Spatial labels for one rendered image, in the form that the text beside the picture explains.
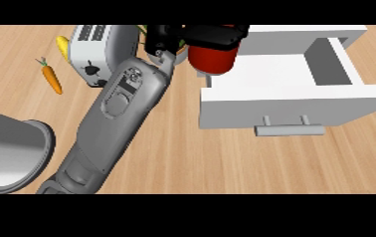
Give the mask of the red can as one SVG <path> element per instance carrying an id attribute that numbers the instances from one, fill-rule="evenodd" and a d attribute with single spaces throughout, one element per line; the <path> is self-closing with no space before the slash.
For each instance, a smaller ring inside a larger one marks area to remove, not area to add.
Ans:
<path id="1" fill-rule="evenodd" d="M 187 48 L 187 60 L 190 65 L 209 75 L 224 74 L 233 66 L 237 48 L 229 51 L 190 46 Z"/>

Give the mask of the white open drawer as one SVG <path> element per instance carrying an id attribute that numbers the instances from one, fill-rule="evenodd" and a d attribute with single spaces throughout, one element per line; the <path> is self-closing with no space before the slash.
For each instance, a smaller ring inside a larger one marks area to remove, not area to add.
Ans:
<path id="1" fill-rule="evenodd" d="M 239 56 L 201 89 L 202 128 L 342 125 L 373 113 L 376 85 L 363 83 L 336 38 L 316 39 L 301 54 Z"/>

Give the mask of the yellow corn cob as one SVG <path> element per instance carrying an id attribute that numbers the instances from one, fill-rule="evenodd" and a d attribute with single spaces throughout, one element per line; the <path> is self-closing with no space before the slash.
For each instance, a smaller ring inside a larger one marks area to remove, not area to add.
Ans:
<path id="1" fill-rule="evenodd" d="M 58 44 L 58 48 L 59 48 L 59 51 L 62 53 L 65 60 L 69 60 L 69 57 L 68 57 L 69 40 L 68 40 L 68 38 L 65 36 L 58 36 L 56 44 Z"/>

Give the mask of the white cabinet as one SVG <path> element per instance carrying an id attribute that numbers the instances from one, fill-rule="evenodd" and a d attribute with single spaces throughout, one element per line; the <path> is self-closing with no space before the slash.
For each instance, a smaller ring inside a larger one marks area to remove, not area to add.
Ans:
<path id="1" fill-rule="evenodd" d="M 338 38 L 344 48 L 366 33 L 364 25 L 251 25 L 240 55 L 302 54 L 320 38 Z"/>

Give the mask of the grey metal pot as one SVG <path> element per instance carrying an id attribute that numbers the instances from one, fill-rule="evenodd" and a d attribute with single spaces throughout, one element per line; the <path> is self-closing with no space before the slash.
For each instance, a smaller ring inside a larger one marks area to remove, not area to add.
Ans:
<path id="1" fill-rule="evenodd" d="M 50 126 L 0 115 L 0 194 L 22 189 L 43 172 L 56 146 Z"/>

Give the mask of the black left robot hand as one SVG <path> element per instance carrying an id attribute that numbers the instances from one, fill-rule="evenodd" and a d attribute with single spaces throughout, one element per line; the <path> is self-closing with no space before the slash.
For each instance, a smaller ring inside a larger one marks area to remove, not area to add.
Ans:
<path id="1" fill-rule="evenodd" d="M 248 25 L 184 25 L 183 39 L 189 46 L 229 51 L 248 36 Z"/>

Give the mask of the silver toaster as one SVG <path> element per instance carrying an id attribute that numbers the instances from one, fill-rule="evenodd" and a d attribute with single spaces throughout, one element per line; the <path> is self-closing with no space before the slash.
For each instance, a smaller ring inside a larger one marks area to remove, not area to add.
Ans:
<path id="1" fill-rule="evenodd" d="M 87 85 L 100 88 L 120 65 L 137 54 L 140 32 L 136 25 L 78 25 L 68 60 Z"/>

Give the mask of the orange carrot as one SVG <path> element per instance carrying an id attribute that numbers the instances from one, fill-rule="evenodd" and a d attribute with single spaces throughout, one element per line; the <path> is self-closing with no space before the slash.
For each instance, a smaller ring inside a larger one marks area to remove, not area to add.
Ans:
<path id="1" fill-rule="evenodd" d="M 55 70 L 47 64 L 46 58 L 38 59 L 37 62 L 41 64 L 41 73 L 52 89 L 55 90 L 58 95 L 62 95 L 63 94 L 62 85 Z"/>

